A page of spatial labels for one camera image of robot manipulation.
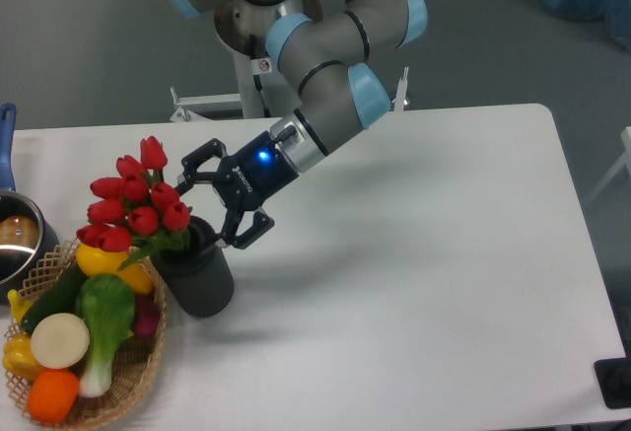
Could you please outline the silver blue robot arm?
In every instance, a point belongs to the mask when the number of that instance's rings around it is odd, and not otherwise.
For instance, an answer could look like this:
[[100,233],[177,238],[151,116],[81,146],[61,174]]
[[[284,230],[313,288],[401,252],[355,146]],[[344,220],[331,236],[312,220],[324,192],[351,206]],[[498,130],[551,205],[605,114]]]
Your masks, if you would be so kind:
[[171,0],[212,12],[221,42],[250,79],[243,108],[276,122],[234,154],[211,140],[187,155],[178,189],[213,187],[226,209],[215,238],[245,249],[274,224],[263,202],[385,115],[392,102],[368,60],[427,28],[424,0],[345,0],[330,19],[317,0]]

